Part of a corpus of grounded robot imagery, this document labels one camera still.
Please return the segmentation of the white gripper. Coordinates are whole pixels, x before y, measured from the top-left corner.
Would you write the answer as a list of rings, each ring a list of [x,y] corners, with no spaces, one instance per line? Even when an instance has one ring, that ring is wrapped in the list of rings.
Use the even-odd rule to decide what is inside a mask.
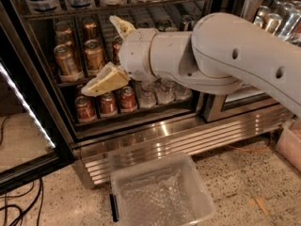
[[[81,92],[88,97],[98,97],[112,90],[121,89],[129,83],[130,77],[136,81],[156,80],[151,69],[150,55],[151,44],[158,30],[155,28],[135,30],[133,24],[116,15],[111,15],[109,21],[124,40],[119,49],[121,66],[108,62],[95,78],[82,87]]]

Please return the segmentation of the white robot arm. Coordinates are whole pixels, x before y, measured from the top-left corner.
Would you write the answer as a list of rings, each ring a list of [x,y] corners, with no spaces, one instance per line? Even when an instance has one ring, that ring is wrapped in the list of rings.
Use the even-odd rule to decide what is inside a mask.
[[[191,31],[134,28],[117,16],[118,66],[108,63],[82,89],[100,96],[130,79],[170,79],[189,89],[224,95],[247,83],[301,115],[301,50],[228,13],[212,13]]]

